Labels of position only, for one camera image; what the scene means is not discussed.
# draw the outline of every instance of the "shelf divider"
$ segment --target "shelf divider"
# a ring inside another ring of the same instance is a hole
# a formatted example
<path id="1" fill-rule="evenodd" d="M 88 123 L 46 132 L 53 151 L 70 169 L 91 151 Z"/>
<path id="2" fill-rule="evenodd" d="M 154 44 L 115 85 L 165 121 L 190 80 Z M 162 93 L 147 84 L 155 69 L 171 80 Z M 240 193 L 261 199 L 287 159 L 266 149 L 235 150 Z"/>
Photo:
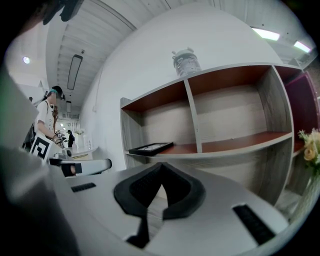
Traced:
<path id="1" fill-rule="evenodd" d="M 268 131 L 291 132 L 293 116 L 289 98 L 277 69 L 272 66 L 257 83 Z M 275 205 L 287 183 L 294 150 L 293 136 L 267 149 L 267 160 L 258 195 Z"/>
<path id="2" fill-rule="evenodd" d="M 188 100 L 190 104 L 190 110 L 191 110 L 191 116 L 192 116 L 194 134 L 195 134 L 196 150 L 198 153 L 202 153 L 201 134 L 199 129 L 198 115 L 197 115 L 194 97 L 192 95 L 188 79 L 184 79 L 183 81 L 184 81 L 186 94 L 188 96 Z"/>
<path id="3" fill-rule="evenodd" d="M 121 98 L 120 107 L 130 101 L 130 99 Z M 120 123 L 122 148 L 124 152 L 144 145 L 140 113 L 120 109 Z M 133 168 L 145 164 L 146 159 L 124 154 L 124 162 L 127 168 Z"/>

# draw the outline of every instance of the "white wall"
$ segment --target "white wall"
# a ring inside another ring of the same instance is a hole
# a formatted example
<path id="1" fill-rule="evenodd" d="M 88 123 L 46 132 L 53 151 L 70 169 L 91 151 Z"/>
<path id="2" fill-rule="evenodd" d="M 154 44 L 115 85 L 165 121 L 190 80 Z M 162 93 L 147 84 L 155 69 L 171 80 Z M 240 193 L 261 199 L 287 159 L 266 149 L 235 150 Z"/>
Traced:
<path id="1" fill-rule="evenodd" d="M 125 169 L 120 98 L 134 99 L 177 79 L 171 51 L 191 47 L 202 70 L 236 63 L 282 63 L 274 50 L 239 19 L 200 3 L 183 5 L 147 22 L 106 60 L 82 108 L 80 123 L 93 143 Z"/>
<path id="2" fill-rule="evenodd" d="M 46 90 L 43 88 L 30 85 L 18 84 L 18 87 L 27 99 L 29 99 L 29 97 L 32 97 L 33 103 L 40 101 L 44 97 L 46 92 Z"/>

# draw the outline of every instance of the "black picture frame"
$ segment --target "black picture frame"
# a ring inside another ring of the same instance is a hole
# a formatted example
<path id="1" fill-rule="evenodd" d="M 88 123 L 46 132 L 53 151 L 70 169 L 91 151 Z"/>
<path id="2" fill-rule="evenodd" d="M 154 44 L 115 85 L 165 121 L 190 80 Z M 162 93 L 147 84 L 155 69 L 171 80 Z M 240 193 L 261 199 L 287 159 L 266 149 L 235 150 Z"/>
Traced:
<path id="1" fill-rule="evenodd" d="M 149 147 L 149 146 L 152 146 L 152 145 L 161 145 L 161 147 L 158 147 L 154 150 L 141 150 L 142 148 L 145 148 L 145 147 Z M 129 149 L 129 153 L 130 154 L 133 154 L 133 155 L 139 155 L 139 156 L 146 156 L 146 157 L 152 157 L 170 147 L 172 147 L 174 145 L 173 142 L 159 142 L 159 143 L 151 143 L 151 144 L 148 144 L 148 145 L 144 145 L 144 146 L 139 146 L 139 147 L 136 147 L 136 148 L 133 148 L 133 149 Z"/>

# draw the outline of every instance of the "picture frame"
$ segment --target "picture frame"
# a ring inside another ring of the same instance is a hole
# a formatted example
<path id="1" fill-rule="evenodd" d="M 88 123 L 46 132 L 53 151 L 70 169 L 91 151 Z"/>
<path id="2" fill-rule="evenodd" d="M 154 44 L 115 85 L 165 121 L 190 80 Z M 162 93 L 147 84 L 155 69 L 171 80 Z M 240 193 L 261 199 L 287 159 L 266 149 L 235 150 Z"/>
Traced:
<path id="1" fill-rule="evenodd" d="M 133 155 L 152 157 L 174 145 L 173 142 L 159 142 L 129 149 L 129 153 Z"/>

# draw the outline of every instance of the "white counter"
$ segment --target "white counter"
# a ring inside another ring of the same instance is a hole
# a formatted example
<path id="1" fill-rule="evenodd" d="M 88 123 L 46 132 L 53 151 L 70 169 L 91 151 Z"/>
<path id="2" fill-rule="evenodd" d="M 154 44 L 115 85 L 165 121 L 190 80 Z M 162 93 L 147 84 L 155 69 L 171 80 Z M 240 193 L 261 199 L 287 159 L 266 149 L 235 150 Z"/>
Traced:
<path id="1" fill-rule="evenodd" d="M 92 160 L 92 153 L 97 150 L 98 147 L 94 147 L 88 149 L 87 147 L 79 147 L 79 148 L 72 148 L 68 147 L 67 149 L 71 151 L 72 157 L 81 159 L 81 160 Z"/>

